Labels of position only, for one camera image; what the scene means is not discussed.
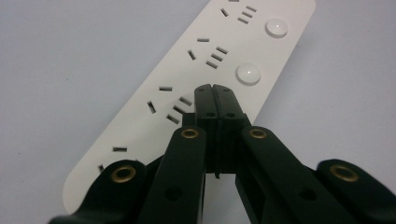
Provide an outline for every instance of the outlet slot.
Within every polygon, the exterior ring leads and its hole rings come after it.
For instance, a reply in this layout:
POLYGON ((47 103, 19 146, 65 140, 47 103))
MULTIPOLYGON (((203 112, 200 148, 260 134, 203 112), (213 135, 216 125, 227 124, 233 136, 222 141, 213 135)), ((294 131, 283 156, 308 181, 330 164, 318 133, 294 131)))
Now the outlet slot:
POLYGON ((148 102, 148 107, 149 107, 149 110, 151 111, 152 114, 154 114, 156 112, 155 108, 154 108, 154 105, 152 104, 151 101, 148 102))
POLYGON ((248 24, 248 21, 245 21, 244 19, 242 19, 242 18, 240 18, 240 17, 238 18, 238 20, 241 21, 241 22, 243 22, 244 24, 248 24))
POLYGON ((189 101, 188 99, 184 98, 184 97, 180 97, 180 99, 178 99, 181 103, 187 105, 187 106, 191 106, 192 102, 189 101))
POLYGON ((221 47, 217 47, 216 50, 220 51, 220 52, 223 53, 223 54, 227 54, 227 53, 228 53, 227 50, 222 49, 221 47))
POLYGON ((101 164, 101 165, 98 165, 98 169, 99 169, 99 172, 102 173, 105 170, 105 167, 103 167, 103 165, 101 164))
POLYGON ((172 91, 172 87, 160 87, 160 91, 172 91))
POLYGON ((194 53, 192 53, 191 50, 189 50, 189 51, 187 51, 187 52, 189 53, 189 55, 190 55, 190 57, 192 58, 193 61, 194 61, 195 59, 197 59, 197 58, 195 57, 194 53))
POLYGON ((208 38, 198 38, 197 42, 209 42, 208 38))
POLYGON ((181 108, 177 107, 176 105, 174 106, 174 110, 176 110, 180 114, 186 113, 186 111, 182 110, 181 108))
POLYGON ((221 9, 221 12, 225 17, 228 17, 228 12, 224 8, 221 9))
POLYGON ((175 117, 172 117, 171 115, 166 116, 166 118, 174 122, 175 124, 178 124, 180 122, 180 120, 176 119, 175 117))
POLYGON ((252 15, 248 14, 247 12, 242 12, 242 15, 247 16, 247 17, 249 17, 249 18, 252 18, 252 17, 253 17, 252 15))
POLYGON ((223 58, 221 58, 220 56, 218 56, 216 54, 212 54, 211 56, 212 56, 212 58, 218 60, 219 62, 221 62, 223 60, 223 58))
POLYGON ((252 12, 257 12, 257 9, 254 7, 247 6, 247 9, 249 9, 252 12))
POLYGON ((210 62, 210 61, 206 61, 206 64, 209 65, 209 66, 211 66, 211 67, 214 68, 214 69, 218 69, 218 67, 219 67, 217 64, 212 63, 212 62, 210 62))
POLYGON ((127 147, 113 147, 113 151, 115 152, 126 152, 127 149, 127 147))

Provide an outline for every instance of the socket outlet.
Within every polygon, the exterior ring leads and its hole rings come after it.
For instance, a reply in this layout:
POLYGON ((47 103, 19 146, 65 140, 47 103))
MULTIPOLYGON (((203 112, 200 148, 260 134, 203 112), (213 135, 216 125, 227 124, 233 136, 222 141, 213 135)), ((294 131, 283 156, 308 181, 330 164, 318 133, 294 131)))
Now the socket outlet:
POLYGON ((109 164, 160 157, 193 91, 232 89, 253 121, 315 10, 314 0, 213 0, 108 124, 64 184, 69 213, 109 164))

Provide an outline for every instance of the screw hole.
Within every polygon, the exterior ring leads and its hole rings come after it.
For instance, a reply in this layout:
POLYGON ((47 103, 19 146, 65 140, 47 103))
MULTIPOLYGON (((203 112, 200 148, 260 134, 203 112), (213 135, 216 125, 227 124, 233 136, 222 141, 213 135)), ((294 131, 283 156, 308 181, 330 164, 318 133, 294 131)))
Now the screw hole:
POLYGON ((181 198, 183 192, 180 188, 172 187, 165 191, 165 198, 171 202, 175 202, 181 198))
POLYGON ((248 133, 254 138, 265 138, 267 136, 267 133, 260 129, 252 129, 248 133))
POLYGON ((359 180, 358 174, 345 165, 334 164, 330 167, 330 172, 337 178, 346 182, 355 182, 359 180))
POLYGON ((136 169, 131 165, 124 165, 113 171, 111 179, 116 183, 125 183, 130 181, 136 175, 136 169))
POLYGON ((317 194, 312 189, 307 189, 307 188, 298 189, 297 194, 300 198, 309 202, 313 202, 314 200, 317 199, 317 194))
POLYGON ((181 136, 185 138, 196 138, 198 137, 199 133, 195 129, 186 129, 181 132, 181 136))

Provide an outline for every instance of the white button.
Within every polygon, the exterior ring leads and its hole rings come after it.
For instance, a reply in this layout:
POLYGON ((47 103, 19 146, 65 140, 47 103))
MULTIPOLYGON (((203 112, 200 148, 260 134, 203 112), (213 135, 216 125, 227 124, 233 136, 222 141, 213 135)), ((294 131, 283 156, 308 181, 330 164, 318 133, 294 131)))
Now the white button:
POLYGON ((247 86, 256 85, 261 76, 262 73, 260 72, 259 67, 253 63, 244 63, 236 69, 236 77, 238 81, 247 86))
POLYGON ((267 22, 265 31, 273 38, 282 38, 288 32, 288 25, 280 19, 273 19, 267 22))

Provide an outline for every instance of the gray background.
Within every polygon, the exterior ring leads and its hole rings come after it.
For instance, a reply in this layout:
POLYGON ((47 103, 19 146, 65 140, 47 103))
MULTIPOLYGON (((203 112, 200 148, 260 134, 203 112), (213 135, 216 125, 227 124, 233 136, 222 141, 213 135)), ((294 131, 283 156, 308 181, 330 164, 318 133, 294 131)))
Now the gray background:
MULTIPOLYGON (((0 223, 65 213, 69 172, 206 3, 0 1, 0 223)), ((317 0, 255 124, 396 192, 395 22, 396 1, 317 0)), ((207 182, 204 223, 248 223, 233 177, 207 182)))

